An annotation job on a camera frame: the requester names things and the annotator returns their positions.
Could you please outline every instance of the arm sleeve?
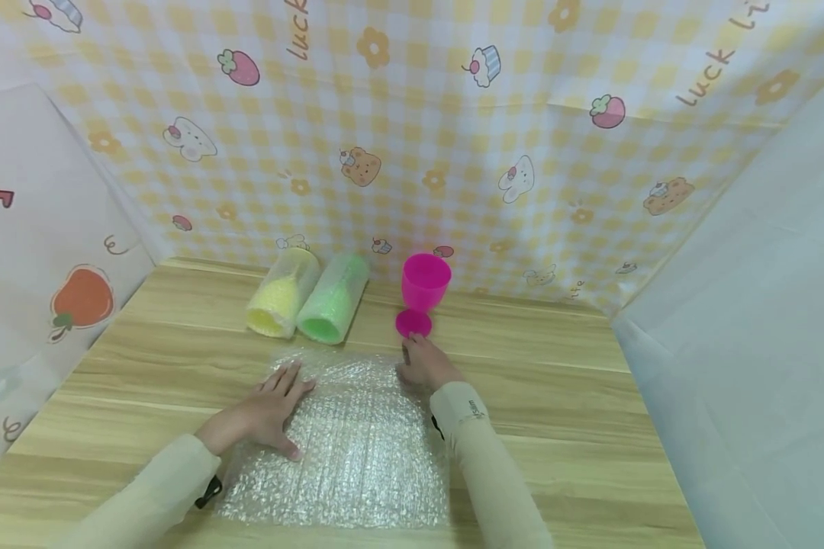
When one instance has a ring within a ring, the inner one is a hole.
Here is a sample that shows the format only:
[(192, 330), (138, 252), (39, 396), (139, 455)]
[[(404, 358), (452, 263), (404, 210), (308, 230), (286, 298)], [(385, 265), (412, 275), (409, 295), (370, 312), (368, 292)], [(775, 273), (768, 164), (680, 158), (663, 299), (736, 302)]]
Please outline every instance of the arm sleeve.
[(462, 471), (489, 549), (546, 549), (552, 537), (522, 474), (468, 383), (453, 381), (430, 397), (430, 410)]
[(208, 486), (220, 458), (193, 435), (165, 446), (116, 496), (83, 519), (53, 549), (149, 547), (180, 523)]

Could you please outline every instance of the yellow gingham backdrop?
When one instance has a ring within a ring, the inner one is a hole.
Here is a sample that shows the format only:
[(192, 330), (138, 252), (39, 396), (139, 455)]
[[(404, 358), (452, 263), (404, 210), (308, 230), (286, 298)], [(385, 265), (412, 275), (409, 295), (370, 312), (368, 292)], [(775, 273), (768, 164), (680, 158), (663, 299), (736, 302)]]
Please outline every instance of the yellow gingham backdrop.
[(356, 250), (397, 280), (432, 251), (456, 289), (607, 312), (824, 85), (824, 0), (0, 0), (0, 15), (177, 254)]

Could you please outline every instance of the wooden table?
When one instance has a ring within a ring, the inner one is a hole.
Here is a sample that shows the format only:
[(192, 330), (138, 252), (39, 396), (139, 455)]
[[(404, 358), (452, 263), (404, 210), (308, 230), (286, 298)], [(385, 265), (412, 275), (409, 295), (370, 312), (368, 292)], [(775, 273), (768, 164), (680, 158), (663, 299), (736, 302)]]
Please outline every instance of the wooden table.
[[(159, 266), (0, 462), (0, 547), (44, 547), (147, 459), (259, 380), (292, 342), (245, 330), (262, 270)], [(346, 347), (399, 353), (399, 290), (370, 284)], [(556, 547), (702, 547), (607, 320), (581, 307), (449, 294), (435, 336), (491, 411)], [(481, 547), (452, 475), (443, 530), (244, 525), (193, 510), (159, 547)]]

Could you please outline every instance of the hand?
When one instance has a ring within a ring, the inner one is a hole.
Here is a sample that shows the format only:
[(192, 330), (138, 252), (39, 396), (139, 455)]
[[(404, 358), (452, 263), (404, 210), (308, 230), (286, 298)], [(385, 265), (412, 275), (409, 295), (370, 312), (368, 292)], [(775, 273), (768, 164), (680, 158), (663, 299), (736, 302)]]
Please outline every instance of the hand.
[(300, 449), (284, 433), (284, 423), (298, 401), (314, 389), (314, 380), (297, 380), (301, 366), (298, 360), (281, 365), (266, 381), (258, 383), (247, 398), (205, 422), (196, 437), (215, 456), (239, 440), (250, 438), (293, 461), (301, 459)]
[(424, 385), (431, 391), (450, 381), (464, 381), (464, 375), (446, 353), (423, 335), (410, 334), (409, 339), (403, 340), (403, 347), (410, 358), (410, 364), (401, 364), (397, 368), (403, 380)]

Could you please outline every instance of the plastic goblet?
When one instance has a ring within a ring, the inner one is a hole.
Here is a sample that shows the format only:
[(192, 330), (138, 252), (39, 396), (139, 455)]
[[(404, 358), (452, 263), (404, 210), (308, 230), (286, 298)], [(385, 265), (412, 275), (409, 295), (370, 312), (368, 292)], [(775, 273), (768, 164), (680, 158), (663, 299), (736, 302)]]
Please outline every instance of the plastic goblet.
[(452, 280), (452, 267), (432, 254), (411, 255), (403, 264), (401, 293), (407, 309), (398, 314), (395, 325), (400, 335), (428, 336), (433, 323), (428, 312), (439, 305)]

